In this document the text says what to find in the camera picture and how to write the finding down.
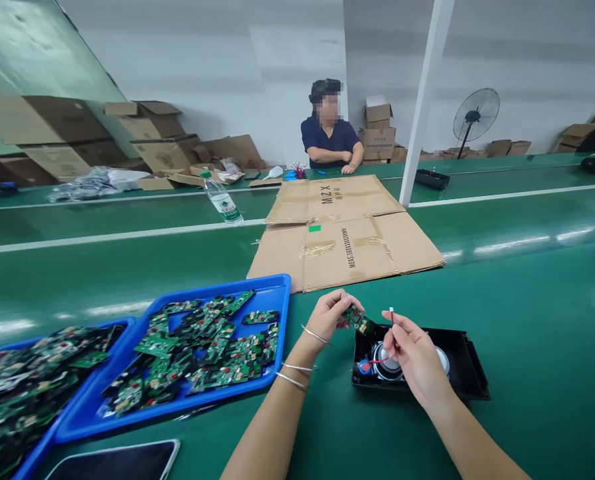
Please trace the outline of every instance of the small bottle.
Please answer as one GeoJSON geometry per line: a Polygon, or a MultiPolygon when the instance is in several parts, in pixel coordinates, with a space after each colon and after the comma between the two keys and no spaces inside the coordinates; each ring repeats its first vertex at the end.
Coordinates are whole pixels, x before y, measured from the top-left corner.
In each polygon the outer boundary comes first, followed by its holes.
{"type": "Polygon", "coordinates": [[[213,206],[217,209],[224,221],[229,225],[241,225],[244,219],[239,210],[231,200],[231,195],[215,180],[210,171],[206,170],[200,173],[204,179],[204,191],[208,195],[209,200],[213,202],[213,206]]]}

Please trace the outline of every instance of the black tray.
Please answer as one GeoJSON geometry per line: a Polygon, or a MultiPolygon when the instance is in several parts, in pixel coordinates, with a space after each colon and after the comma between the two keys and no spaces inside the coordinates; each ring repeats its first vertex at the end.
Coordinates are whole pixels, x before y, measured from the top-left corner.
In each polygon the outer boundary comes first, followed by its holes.
{"type": "Polygon", "coordinates": [[[451,177],[435,171],[418,169],[416,171],[416,182],[431,187],[435,190],[444,190],[449,184],[451,177]]]}
{"type": "MultiPolygon", "coordinates": [[[[352,383],[357,387],[411,391],[406,381],[385,381],[375,375],[360,373],[358,362],[370,359],[373,346],[384,339],[390,325],[376,325],[367,336],[356,332],[352,383]]],[[[449,382],[463,400],[490,400],[488,382],[473,342],[465,331],[423,328],[434,345],[444,350],[449,359],[449,382]]]]}

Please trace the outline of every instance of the phone screen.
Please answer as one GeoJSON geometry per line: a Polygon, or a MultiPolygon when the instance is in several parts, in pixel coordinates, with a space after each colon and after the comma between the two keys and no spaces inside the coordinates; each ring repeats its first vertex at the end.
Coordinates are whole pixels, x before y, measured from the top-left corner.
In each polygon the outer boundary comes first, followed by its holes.
{"type": "Polygon", "coordinates": [[[170,468],[177,445],[168,440],[68,457],[47,480],[160,480],[170,468]]]}

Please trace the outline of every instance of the woman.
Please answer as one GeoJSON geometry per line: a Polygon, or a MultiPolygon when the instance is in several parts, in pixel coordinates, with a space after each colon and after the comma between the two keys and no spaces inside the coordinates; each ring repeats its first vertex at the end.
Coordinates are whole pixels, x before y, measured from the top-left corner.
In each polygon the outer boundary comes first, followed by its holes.
{"type": "MultiPolygon", "coordinates": [[[[223,480],[286,477],[314,362],[336,328],[348,328],[340,321],[340,315],[351,304],[364,311],[362,304],[342,289],[320,298],[302,336],[231,455],[221,476],[223,480]],[[260,461],[260,451],[266,457],[272,456],[273,461],[260,461]]],[[[383,311],[382,316],[391,320],[388,311],[383,311]]],[[[527,479],[527,474],[497,446],[453,392],[429,336],[406,317],[393,314],[393,320],[393,327],[384,337],[384,348],[402,367],[413,395],[438,430],[462,478],[527,479]]]]}
{"type": "Polygon", "coordinates": [[[340,80],[314,82],[309,100],[313,114],[302,122],[302,143],[312,169],[341,168],[352,174],[362,163],[364,147],[350,123],[340,118],[340,80]]]}

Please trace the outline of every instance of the black hair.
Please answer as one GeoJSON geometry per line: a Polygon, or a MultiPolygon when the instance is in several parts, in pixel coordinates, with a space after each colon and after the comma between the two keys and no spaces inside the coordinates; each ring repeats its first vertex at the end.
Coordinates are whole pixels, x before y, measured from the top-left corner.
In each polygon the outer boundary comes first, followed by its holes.
{"type": "Polygon", "coordinates": [[[309,100],[315,106],[317,103],[322,102],[326,95],[340,93],[340,91],[342,91],[342,82],[340,80],[316,80],[313,82],[313,86],[311,87],[311,95],[309,95],[309,100]]]}

